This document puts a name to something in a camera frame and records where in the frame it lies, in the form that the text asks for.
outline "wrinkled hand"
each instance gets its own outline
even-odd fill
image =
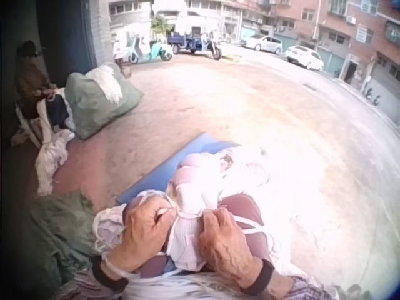
[[[207,262],[222,277],[240,288],[250,287],[259,276],[263,262],[254,257],[241,228],[224,208],[204,212],[201,250]]]
[[[156,222],[156,213],[160,209],[170,210]],[[161,250],[175,218],[176,211],[171,209],[167,200],[159,196],[129,211],[122,244],[112,250],[109,261],[127,272],[137,270]]]

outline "wheel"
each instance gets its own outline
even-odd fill
[[[177,55],[177,54],[179,54],[179,52],[181,52],[181,48],[179,47],[178,44],[174,44],[174,45],[172,46],[172,51],[173,51],[173,53],[174,53],[175,55]]]
[[[132,64],[137,64],[139,62],[139,58],[135,54],[132,53],[132,55],[129,55],[129,61]]]
[[[171,53],[165,53],[165,51],[164,51],[164,53],[160,54],[160,58],[163,61],[170,61],[173,58],[173,56]]]
[[[221,57],[223,56],[223,53],[219,48],[215,48],[215,52],[212,53],[212,58],[214,58],[216,61],[220,60]]]

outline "seated person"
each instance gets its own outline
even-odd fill
[[[16,88],[21,99],[18,106],[26,119],[37,118],[36,104],[46,99],[46,110],[52,126],[66,128],[65,120],[69,114],[61,95],[56,94],[57,86],[36,66],[35,60],[39,56],[35,44],[27,41],[17,49],[16,61]]]

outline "green sack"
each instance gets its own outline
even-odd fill
[[[119,67],[108,63],[114,70],[114,77],[121,86],[122,98],[119,103],[111,103],[99,85],[80,73],[71,73],[65,87],[76,127],[76,134],[81,139],[90,138],[101,128],[119,116],[134,109],[143,97],[143,93],[127,81]]]

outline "blue foam pad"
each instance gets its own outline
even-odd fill
[[[117,198],[117,202],[119,204],[129,203],[140,192],[147,189],[165,191],[169,180],[175,173],[176,167],[188,154],[202,152],[216,154],[222,149],[236,145],[234,142],[218,141],[204,132],[131,186]]]

